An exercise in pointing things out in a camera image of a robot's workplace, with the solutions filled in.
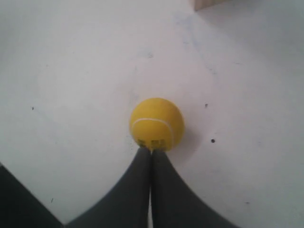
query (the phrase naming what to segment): white surface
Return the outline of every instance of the white surface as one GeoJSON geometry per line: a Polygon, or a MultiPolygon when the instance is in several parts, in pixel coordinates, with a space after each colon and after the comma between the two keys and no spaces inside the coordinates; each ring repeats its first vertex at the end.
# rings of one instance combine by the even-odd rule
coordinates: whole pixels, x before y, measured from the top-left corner
{"type": "Polygon", "coordinates": [[[244,228],[303,227],[303,10],[3,0],[0,161],[68,222],[132,160],[131,110],[164,97],[187,126],[170,159],[203,200],[244,228]]]}

